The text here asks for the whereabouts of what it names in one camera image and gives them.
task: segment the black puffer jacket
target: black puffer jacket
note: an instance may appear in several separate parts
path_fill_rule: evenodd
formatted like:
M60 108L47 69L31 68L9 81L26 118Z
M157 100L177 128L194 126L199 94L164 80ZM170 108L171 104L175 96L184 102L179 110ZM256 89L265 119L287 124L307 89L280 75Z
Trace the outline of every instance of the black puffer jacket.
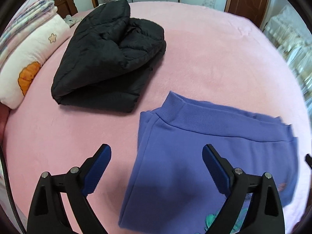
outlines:
M52 97L62 105L131 112L165 50L163 28L130 18L126 0L103 4L77 27Z

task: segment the bed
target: bed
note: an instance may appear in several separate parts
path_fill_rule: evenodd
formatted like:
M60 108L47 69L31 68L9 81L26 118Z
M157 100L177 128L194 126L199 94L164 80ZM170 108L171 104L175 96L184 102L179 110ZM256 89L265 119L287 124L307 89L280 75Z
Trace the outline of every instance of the bed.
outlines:
M167 42L166 53L136 109L120 114L57 105L51 85L69 43L66 40L45 62L23 102L8 118L3 146L16 204L27 215L42 172L65 173L106 143L112 148L112 160L88 200L108 233L132 233L118 227L118 218L136 158L139 115L159 107L172 90L197 100L280 116L292 124L299 138L300 175L293 201L284 208L286 233L291 233L308 198L310 169L304 156L311 153L311 131L300 87L283 58L245 18L172 2L130 6L132 17L160 24ZM70 29L71 35L76 27ZM80 232L64 200L73 230Z
M75 15L78 13L74 0L54 0L57 7L57 13L65 18L67 15Z

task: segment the white pillow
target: white pillow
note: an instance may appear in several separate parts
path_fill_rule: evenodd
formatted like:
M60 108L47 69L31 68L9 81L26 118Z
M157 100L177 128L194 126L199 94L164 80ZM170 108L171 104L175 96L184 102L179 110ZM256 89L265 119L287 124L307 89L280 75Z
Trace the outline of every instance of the white pillow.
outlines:
M0 101L17 108L42 65L69 36L70 28L58 14L29 34L0 71Z

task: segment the orange flower print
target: orange flower print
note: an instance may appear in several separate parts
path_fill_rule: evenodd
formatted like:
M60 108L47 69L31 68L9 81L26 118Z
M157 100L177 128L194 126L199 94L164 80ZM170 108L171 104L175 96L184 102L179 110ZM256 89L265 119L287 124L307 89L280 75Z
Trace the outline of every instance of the orange flower print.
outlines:
M28 91L30 84L34 80L40 68L41 68L40 63L35 61L27 65L26 68L23 68L23 70L19 74L18 85L20 86L24 96L26 95L26 92Z

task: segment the curtain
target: curtain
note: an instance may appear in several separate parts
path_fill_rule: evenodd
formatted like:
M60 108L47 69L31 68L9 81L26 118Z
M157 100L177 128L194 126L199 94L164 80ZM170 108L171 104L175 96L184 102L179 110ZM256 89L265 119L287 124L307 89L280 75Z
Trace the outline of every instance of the curtain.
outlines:
M283 56L296 77L312 120L312 35L298 13L286 5L272 17L264 34Z

